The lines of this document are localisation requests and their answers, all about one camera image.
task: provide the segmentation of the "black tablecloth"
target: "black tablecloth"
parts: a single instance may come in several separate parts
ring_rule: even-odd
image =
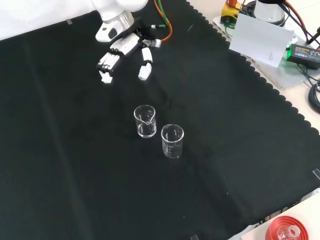
[[[147,81],[136,51],[101,83],[97,12],[0,42],[0,239],[225,240],[318,186],[318,131],[188,3],[163,6]],[[137,15],[161,23],[153,1]],[[169,123],[181,159],[163,156]]]

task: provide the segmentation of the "red container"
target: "red container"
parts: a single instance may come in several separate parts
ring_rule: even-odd
[[[284,225],[296,225],[301,231],[298,240],[309,240],[308,232],[305,226],[291,216],[280,216],[274,219],[265,233],[265,240],[279,240],[277,232],[278,229]]]

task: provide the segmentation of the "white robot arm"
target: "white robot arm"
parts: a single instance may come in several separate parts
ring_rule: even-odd
[[[91,0],[100,13],[102,26],[95,38],[99,42],[111,42],[128,30],[135,22],[131,12],[144,8],[148,0]]]
[[[134,26],[135,20],[131,12],[141,10],[148,0],[91,1],[103,21],[95,38],[99,42],[111,42],[117,39],[96,66],[102,82],[105,84],[112,82],[115,68],[121,58],[129,55],[136,46],[142,49],[143,57],[143,65],[140,68],[138,78],[142,81],[147,80],[151,74],[153,63],[149,47],[159,48],[161,40],[150,37],[145,26],[138,28]]]

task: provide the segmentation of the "green power supply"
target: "green power supply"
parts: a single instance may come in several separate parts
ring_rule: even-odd
[[[318,69],[320,68],[320,51],[306,46],[291,44],[287,51],[286,60],[305,65],[311,69]]]

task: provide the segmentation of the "white card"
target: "white card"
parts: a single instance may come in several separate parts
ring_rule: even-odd
[[[278,67],[294,32],[239,14],[229,49]]]

